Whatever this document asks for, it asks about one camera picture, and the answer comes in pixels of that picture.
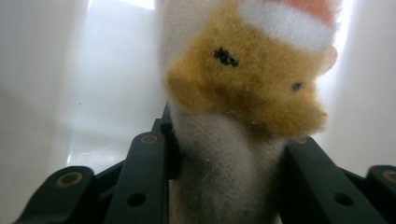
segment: santa hat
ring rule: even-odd
[[[332,42],[328,0],[246,0],[238,10],[245,23],[297,49],[320,51]]]

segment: bear eye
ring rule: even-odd
[[[303,82],[296,82],[296,83],[294,83],[293,85],[291,85],[291,89],[292,89],[294,92],[297,92],[297,91],[299,91],[299,90],[303,87],[303,85],[304,85]]]
[[[231,65],[232,67],[238,66],[239,62],[231,55],[228,50],[223,48],[215,50],[213,54],[215,58],[224,65]]]

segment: brown plush fur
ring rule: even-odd
[[[217,111],[254,123],[273,137],[320,129],[325,113],[315,100],[316,75],[326,49],[306,52],[271,39],[237,16],[238,3],[219,8],[165,77],[172,99],[191,113]],[[238,61],[225,66],[223,48]],[[303,82],[299,91],[293,84]]]

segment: plush bear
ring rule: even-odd
[[[332,52],[334,1],[212,9],[163,78],[183,155],[170,223],[273,223],[283,147],[323,128],[315,78]]]

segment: white background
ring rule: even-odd
[[[0,1],[0,223],[69,165],[100,172],[162,114],[154,0]],[[359,175],[396,165],[396,2],[346,0],[315,135]]]

